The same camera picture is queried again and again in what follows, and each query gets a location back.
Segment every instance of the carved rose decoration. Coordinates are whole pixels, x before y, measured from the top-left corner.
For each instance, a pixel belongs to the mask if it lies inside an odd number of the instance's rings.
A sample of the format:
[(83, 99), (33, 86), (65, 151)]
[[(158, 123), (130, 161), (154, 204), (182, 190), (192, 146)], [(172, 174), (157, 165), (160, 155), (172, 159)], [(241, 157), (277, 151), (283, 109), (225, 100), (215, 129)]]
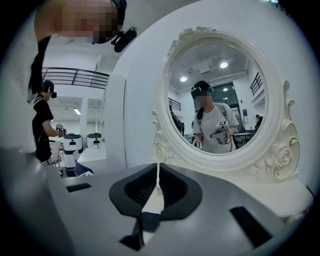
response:
[(292, 151), (288, 145), (275, 144), (271, 147), (270, 156), (262, 159), (249, 171), (263, 178), (271, 174), (277, 180), (284, 180), (297, 172), (292, 168), (285, 168), (292, 163)]
[(203, 26), (197, 26), (194, 29), (192, 28), (186, 28), (183, 32), (181, 32), (178, 36), (178, 40), (174, 40), (171, 44), (171, 47), (168, 51), (168, 54), (170, 54), (181, 42), (194, 37), (197, 34), (205, 33), (205, 32), (213, 32), (215, 31), (215, 28), (212, 27), (203, 27)]
[(167, 163), (170, 162), (174, 156), (174, 153), (171, 151), (171, 145), (169, 143), (163, 142), (161, 143), (159, 140), (156, 140), (153, 143), (154, 152), (156, 155), (154, 158), (158, 162)]

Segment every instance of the gray surface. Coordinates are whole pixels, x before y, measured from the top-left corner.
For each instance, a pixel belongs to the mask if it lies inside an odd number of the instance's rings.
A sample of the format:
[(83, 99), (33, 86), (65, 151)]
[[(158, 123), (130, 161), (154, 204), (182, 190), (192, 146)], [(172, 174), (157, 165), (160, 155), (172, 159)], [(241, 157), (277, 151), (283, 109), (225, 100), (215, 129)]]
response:
[(235, 185), (181, 167), (169, 167), (198, 182), (203, 198), (186, 219), (162, 221), (141, 252), (153, 256), (228, 256), (253, 250), (251, 242), (229, 212), (234, 207), (244, 206), (271, 235), (284, 228), (274, 213)]
[[(148, 164), (109, 174), (63, 179), (64, 186), (80, 183), (89, 183), (92, 186), (70, 193), (68, 198), (77, 205), (82, 204), (84, 211), (90, 212), (91, 219), (87, 225), (98, 227), (95, 229), (97, 239), (101, 240), (100, 234), (109, 231), (117, 243), (131, 233), (135, 219), (118, 213), (109, 199), (109, 189), (114, 182), (147, 166)], [(139, 255), (143, 253), (153, 256), (212, 254), (228, 256), (253, 250), (253, 245), (229, 212), (234, 207), (245, 206), (271, 235), (277, 234), (284, 227), (275, 214), (235, 185), (195, 171), (170, 167), (199, 183), (203, 191), (202, 202), (184, 220), (162, 221), (150, 242), (136, 252)], [(61, 212), (61, 214), (66, 217), (71, 213)]]
[[(77, 255), (144, 255), (119, 243), (132, 233), (136, 219), (118, 212), (110, 201), (109, 189), (116, 181), (147, 166), (93, 176), (51, 176), (48, 184)], [(92, 187), (72, 193), (66, 189), (81, 183)]]
[[(56, 255), (239, 255), (253, 249), (229, 209), (245, 206), (270, 234), (284, 227), (265, 206), (233, 184), (173, 167), (199, 183), (203, 199), (184, 220), (162, 221), (150, 242), (134, 251), (119, 240), (130, 235), (136, 220), (119, 214), (110, 187), (149, 164), (93, 176), (61, 178), (34, 156), (1, 151), (1, 186), (9, 205), (27, 230)], [(92, 187), (69, 193), (66, 186)]]

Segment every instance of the person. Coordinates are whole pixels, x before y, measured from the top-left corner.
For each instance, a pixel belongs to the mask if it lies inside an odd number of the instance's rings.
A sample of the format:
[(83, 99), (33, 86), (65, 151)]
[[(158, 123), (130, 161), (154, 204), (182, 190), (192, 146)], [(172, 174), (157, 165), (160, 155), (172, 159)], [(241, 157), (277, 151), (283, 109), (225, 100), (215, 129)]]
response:
[[(199, 88), (198, 92), (200, 94), (194, 97), (193, 92), (197, 88)], [(193, 121), (194, 140), (202, 141), (202, 150), (209, 153), (223, 154), (235, 151), (236, 146), (232, 136), (236, 133), (239, 123), (227, 104), (213, 101), (213, 90), (205, 81), (199, 81), (192, 87), (192, 97), (201, 102), (201, 108), (195, 114)], [(225, 144), (220, 144), (216, 138), (210, 136), (215, 131), (216, 126), (224, 121), (228, 122), (229, 128), (225, 133)]]
[(50, 80), (43, 82), (42, 90), (36, 96), (33, 109), (36, 111), (36, 115), (32, 120), (32, 130), (34, 140), (36, 144), (35, 156), (43, 164), (50, 164), (51, 161), (51, 149), (49, 137), (62, 137), (64, 132), (61, 130), (55, 130), (51, 127), (50, 121), (54, 119), (49, 108), (48, 101), (54, 94), (55, 85)]
[(43, 60), (51, 36), (108, 42), (121, 30), (126, 8), (126, 0), (47, 0), (29, 16), (0, 70), (2, 148), (31, 154), (36, 151), (33, 103), (42, 90)]
[(256, 122), (256, 126), (257, 127), (260, 127), (260, 125), (261, 125), (261, 123), (262, 123), (262, 119), (264, 118), (263, 116), (261, 116), (261, 115), (256, 115), (255, 116), (257, 119), (258, 119), (258, 122)]

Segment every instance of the black strap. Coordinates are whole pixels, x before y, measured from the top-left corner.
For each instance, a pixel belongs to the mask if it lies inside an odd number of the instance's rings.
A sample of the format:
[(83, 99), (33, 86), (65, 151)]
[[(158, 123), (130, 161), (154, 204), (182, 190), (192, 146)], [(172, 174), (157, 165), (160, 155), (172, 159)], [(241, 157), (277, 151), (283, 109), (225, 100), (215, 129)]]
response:
[(42, 91), (42, 67), (45, 59), (45, 53), (50, 41), (50, 36), (38, 43), (38, 55), (35, 57), (31, 66), (31, 78), (29, 88), (33, 94)]
[(35, 105), (41, 100), (45, 100), (45, 99), (42, 98), (42, 97), (36, 97), (35, 100), (34, 100), (34, 103), (33, 103), (33, 107), (35, 107)]

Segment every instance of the railing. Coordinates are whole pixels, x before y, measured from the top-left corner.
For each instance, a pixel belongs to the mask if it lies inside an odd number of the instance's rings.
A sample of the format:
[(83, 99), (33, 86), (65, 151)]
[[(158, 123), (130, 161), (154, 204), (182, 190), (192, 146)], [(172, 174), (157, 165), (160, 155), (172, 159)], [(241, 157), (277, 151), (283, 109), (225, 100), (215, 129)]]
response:
[(109, 75), (84, 69), (68, 67), (44, 67), (42, 81), (50, 80), (55, 85), (87, 86), (105, 89)]
[(168, 99), (169, 99), (169, 106), (171, 106), (173, 110), (181, 111), (181, 104), (178, 101), (175, 101), (172, 98), (168, 98)]
[(250, 86), (253, 96), (255, 96), (256, 92), (260, 89), (261, 86), (262, 86), (262, 78), (260, 77), (258, 72), (256, 73), (256, 76), (252, 82), (252, 85)]

